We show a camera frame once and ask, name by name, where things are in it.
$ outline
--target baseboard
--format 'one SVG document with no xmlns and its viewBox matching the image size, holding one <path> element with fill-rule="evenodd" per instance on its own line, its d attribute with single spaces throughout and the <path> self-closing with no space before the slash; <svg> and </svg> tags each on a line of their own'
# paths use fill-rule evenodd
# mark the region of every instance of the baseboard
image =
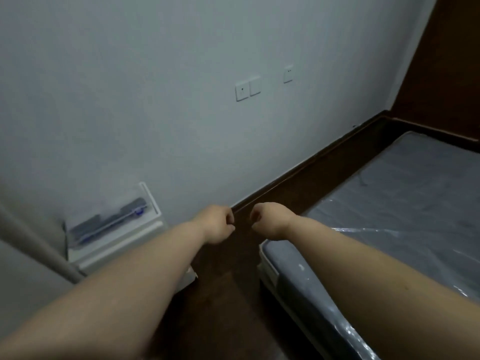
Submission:
<svg viewBox="0 0 480 360">
<path fill-rule="evenodd" d="M 379 114 L 376 114 L 375 116 L 373 116 L 372 118 L 368 119 L 367 121 L 365 121 L 363 124 L 361 125 L 358 125 L 357 127 L 355 127 L 353 130 L 351 130 L 350 132 L 346 133 L 344 136 L 342 136 L 341 138 L 335 140 L 333 143 L 331 143 L 330 145 L 328 145 L 327 147 L 321 149 L 321 151 L 315 153 L 314 155 L 312 155 L 311 157 L 309 157 L 307 160 L 303 161 L 302 163 L 298 164 L 297 166 L 293 167 L 292 169 L 290 169 L 288 172 L 286 172 L 285 174 L 281 175 L 280 177 L 278 177 L 277 179 L 275 179 L 274 181 L 272 181 L 271 183 L 267 184 L 266 186 L 260 188 L 258 191 L 250 194 L 247 198 L 245 199 L 242 199 L 240 202 L 238 202 L 236 205 L 234 205 L 232 207 L 232 210 L 233 212 L 237 212 L 237 211 L 240 211 L 243 207 L 249 205 L 251 202 L 255 201 L 256 199 L 260 198 L 261 196 L 263 196 L 264 194 L 266 194 L 267 192 L 269 192 L 270 190 L 272 190 L 273 188 L 277 187 L 279 184 L 281 184 L 282 182 L 292 178 L 294 175 L 298 174 L 300 171 L 302 171 L 303 169 L 305 169 L 306 167 L 308 167 L 310 164 L 312 163 L 315 163 L 315 161 L 320 158 L 320 157 L 323 157 L 325 156 L 326 154 L 328 154 L 329 152 L 331 152 L 332 150 L 334 150 L 335 148 L 339 147 L 339 145 L 341 145 L 342 143 L 344 143 L 345 141 L 347 141 L 348 139 L 350 139 L 352 136 L 358 134 L 359 132 L 361 132 L 363 129 L 365 129 L 366 127 L 370 126 L 371 124 L 373 124 L 375 121 L 379 120 L 379 119 L 382 119 L 384 117 L 386 117 L 386 115 L 389 113 L 388 110 L 383 110 L 381 111 Z"/>
</svg>

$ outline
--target light switch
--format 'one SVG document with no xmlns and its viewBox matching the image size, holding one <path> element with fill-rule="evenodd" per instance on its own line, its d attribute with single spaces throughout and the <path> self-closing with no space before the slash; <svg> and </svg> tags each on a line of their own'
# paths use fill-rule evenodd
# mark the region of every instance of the light switch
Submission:
<svg viewBox="0 0 480 360">
<path fill-rule="evenodd" d="M 283 83 L 293 81 L 293 65 L 286 66 L 283 71 Z"/>
<path fill-rule="evenodd" d="M 249 84 L 250 84 L 250 96 L 258 95 L 262 91 L 262 79 L 260 77 L 251 79 Z"/>
<path fill-rule="evenodd" d="M 242 101 L 250 96 L 250 86 L 248 82 L 242 82 L 235 86 L 237 101 Z"/>
</svg>

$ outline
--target fist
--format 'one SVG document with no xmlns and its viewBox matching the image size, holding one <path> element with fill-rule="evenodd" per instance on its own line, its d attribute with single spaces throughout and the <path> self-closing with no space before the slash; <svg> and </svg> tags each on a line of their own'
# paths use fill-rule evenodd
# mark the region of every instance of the fist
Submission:
<svg viewBox="0 0 480 360">
<path fill-rule="evenodd" d="M 259 234 L 270 240 L 283 240 L 290 222 L 296 214 L 287 207 L 275 202 L 257 203 L 251 213 L 251 227 Z"/>
<path fill-rule="evenodd" d="M 205 242 L 218 244 L 235 230 L 233 212 L 230 207 L 210 205 L 197 213 L 192 220 L 203 233 Z"/>
</svg>

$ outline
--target floor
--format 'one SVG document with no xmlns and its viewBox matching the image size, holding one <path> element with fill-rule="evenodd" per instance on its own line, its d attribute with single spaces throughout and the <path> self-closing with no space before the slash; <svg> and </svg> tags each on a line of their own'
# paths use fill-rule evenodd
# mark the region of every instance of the floor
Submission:
<svg viewBox="0 0 480 360">
<path fill-rule="evenodd" d="M 256 266 L 264 240 L 251 230 L 257 202 L 279 202 L 301 214 L 408 130 L 406 123 L 377 118 L 294 176 L 237 209 L 236 231 L 205 246 L 192 266 L 199 279 L 172 300 L 155 334 L 151 355 L 160 359 L 321 359 L 297 325 L 260 284 Z M 458 138 L 429 133 L 449 142 Z M 453 141 L 457 145 L 475 144 Z"/>
</svg>

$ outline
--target bed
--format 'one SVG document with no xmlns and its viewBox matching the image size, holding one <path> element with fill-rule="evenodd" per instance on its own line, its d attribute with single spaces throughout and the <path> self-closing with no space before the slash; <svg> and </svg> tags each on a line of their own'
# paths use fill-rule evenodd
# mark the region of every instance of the bed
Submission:
<svg viewBox="0 0 480 360">
<path fill-rule="evenodd" d="M 304 215 L 480 299 L 480 154 L 415 132 Z M 379 357 L 343 317 L 297 249 L 260 245 L 259 274 L 321 355 Z"/>
</svg>

